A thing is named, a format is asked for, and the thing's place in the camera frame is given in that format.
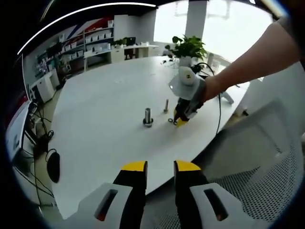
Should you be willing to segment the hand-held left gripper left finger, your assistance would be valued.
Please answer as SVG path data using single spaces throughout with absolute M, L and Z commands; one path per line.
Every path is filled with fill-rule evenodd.
M 138 229 L 147 188 L 147 161 L 124 165 L 112 183 L 104 183 L 71 216 L 72 229 Z

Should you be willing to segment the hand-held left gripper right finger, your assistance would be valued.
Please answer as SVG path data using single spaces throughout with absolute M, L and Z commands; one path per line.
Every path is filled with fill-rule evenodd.
M 175 204 L 182 229 L 266 229 L 268 222 L 250 217 L 240 200 L 216 183 L 209 183 L 200 167 L 174 161 Z

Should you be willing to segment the person's right hand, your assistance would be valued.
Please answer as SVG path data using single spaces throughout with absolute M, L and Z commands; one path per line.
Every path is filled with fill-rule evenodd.
M 205 92 L 203 94 L 203 102 L 213 99 L 226 89 L 226 84 L 218 76 L 207 77 L 205 79 Z

